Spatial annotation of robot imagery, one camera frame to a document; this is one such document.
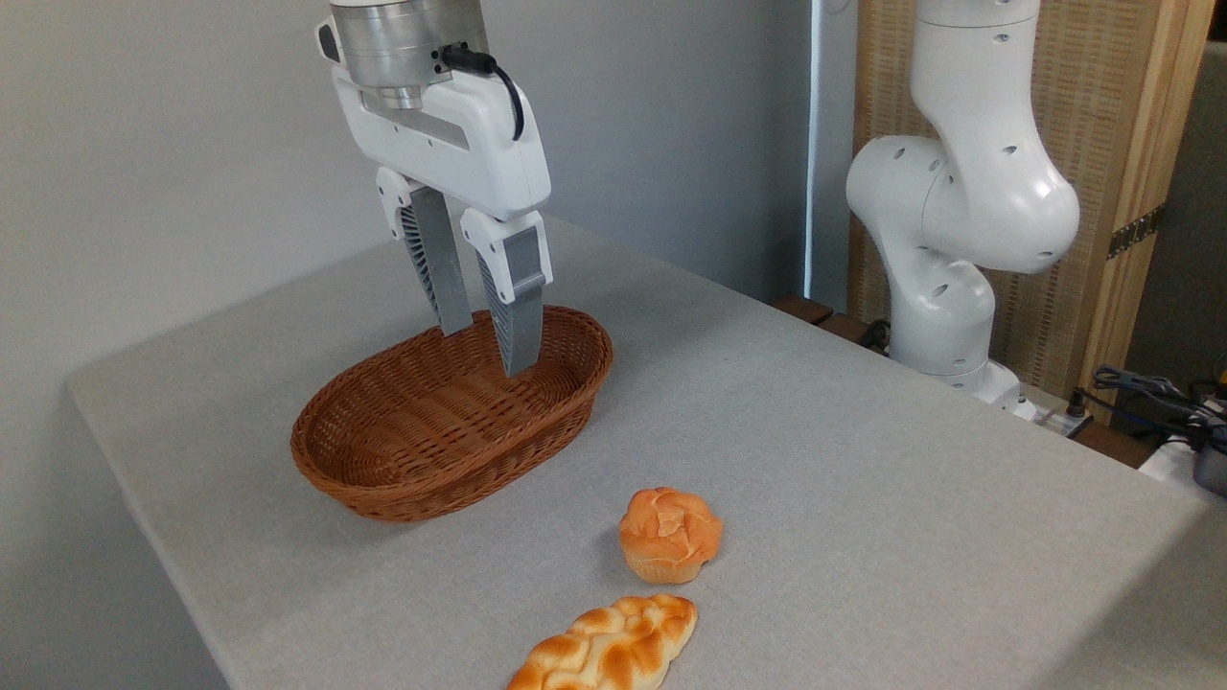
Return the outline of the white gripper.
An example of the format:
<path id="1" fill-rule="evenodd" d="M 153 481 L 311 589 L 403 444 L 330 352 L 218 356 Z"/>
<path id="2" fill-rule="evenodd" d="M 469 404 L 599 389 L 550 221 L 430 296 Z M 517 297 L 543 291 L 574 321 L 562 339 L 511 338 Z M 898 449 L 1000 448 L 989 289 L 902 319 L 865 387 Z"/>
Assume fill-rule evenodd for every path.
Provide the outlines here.
<path id="1" fill-rule="evenodd" d="M 375 185 L 387 223 L 445 336 L 472 327 L 445 196 L 470 206 L 461 230 L 510 379 L 541 349 L 553 274 L 544 216 L 533 210 L 548 200 L 551 180 L 526 95 L 499 76 L 452 69 L 447 48 L 487 52 L 483 18 L 330 17 L 318 26 L 350 131 L 384 166 Z"/>

